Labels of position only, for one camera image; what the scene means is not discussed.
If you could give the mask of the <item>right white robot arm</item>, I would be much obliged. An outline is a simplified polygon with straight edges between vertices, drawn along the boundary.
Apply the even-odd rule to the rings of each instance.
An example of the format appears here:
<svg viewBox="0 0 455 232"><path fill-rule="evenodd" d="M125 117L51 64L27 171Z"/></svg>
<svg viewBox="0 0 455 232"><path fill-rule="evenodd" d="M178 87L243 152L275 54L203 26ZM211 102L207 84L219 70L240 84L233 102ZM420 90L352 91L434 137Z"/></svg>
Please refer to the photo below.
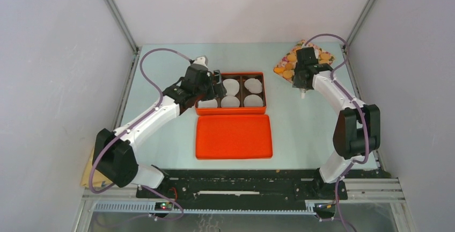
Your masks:
<svg viewBox="0 0 455 232"><path fill-rule="evenodd" d="M296 51L293 87L319 92L337 114L333 134L334 152L319 169L320 179L312 184L313 194L325 199L334 191L332 183L342 179L354 164L364 164L380 146L380 109L368 105L339 82L334 69L319 63L315 49Z"/></svg>

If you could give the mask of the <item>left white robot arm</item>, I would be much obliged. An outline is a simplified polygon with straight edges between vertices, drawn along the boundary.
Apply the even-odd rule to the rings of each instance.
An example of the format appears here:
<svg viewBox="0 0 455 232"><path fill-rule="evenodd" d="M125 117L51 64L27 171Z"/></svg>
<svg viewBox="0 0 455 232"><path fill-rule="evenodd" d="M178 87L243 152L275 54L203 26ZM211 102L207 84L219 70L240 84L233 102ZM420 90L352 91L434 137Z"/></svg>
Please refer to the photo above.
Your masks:
<svg viewBox="0 0 455 232"><path fill-rule="evenodd" d="M102 129L97 134L91 172L99 171L118 187L147 186L155 197L165 197L170 184L156 166L138 163L136 153L140 146L197 102L225 95L219 70L209 71L204 64L192 63L183 77L161 92L159 99L134 120L114 131Z"/></svg>

